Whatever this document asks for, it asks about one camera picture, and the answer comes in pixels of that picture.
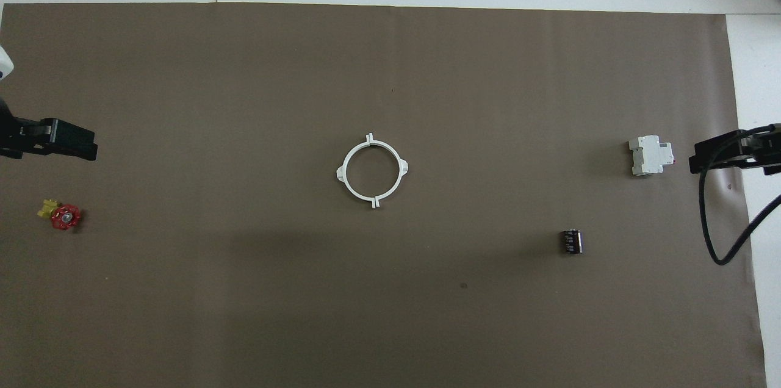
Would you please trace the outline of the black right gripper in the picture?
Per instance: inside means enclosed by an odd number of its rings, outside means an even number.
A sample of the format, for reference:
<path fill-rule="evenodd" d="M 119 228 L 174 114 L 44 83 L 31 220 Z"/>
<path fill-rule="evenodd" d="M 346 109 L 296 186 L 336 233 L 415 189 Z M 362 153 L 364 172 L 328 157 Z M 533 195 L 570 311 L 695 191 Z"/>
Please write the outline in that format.
<path fill-rule="evenodd" d="M 717 138 L 694 144 L 689 157 L 689 173 L 699 174 L 710 160 L 715 149 L 716 168 L 739 168 L 741 170 L 761 168 L 765 176 L 779 174 L 780 124 L 769 124 L 753 129 L 737 129 L 724 135 L 719 144 Z"/>

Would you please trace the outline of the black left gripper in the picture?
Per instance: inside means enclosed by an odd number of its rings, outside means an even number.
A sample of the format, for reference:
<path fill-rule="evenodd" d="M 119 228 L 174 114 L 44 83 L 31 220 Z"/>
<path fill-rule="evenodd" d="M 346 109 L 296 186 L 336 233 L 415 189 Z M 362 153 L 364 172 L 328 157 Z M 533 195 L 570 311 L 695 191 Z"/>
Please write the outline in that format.
<path fill-rule="evenodd" d="M 25 154 L 48 156 L 61 154 L 88 161 L 97 159 L 98 145 L 95 133 L 58 118 L 40 121 L 12 115 L 1 99 L 1 154 L 11 159 L 22 159 Z"/>

